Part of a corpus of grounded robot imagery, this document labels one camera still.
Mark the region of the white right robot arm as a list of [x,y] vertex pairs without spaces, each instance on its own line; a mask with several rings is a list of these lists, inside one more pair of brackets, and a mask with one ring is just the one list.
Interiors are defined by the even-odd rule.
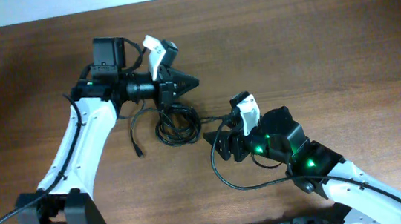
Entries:
[[236,162],[259,156],[285,165],[284,181],[347,209],[340,224],[401,224],[401,191],[311,140],[287,107],[265,113],[248,134],[244,125],[240,116],[232,114],[216,131],[205,133],[210,155]]

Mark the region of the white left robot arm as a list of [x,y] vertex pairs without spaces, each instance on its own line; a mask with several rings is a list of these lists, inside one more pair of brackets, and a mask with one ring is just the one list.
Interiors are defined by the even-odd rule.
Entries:
[[151,99],[164,113],[199,84],[171,67],[178,52],[173,42],[146,36],[132,45],[139,56],[131,67],[125,62],[126,38],[92,43],[94,60],[67,98],[71,118],[56,157],[37,191],[16,201],[22,209],[18,224],[106,224],[94,203],[94,181],[122,104]]

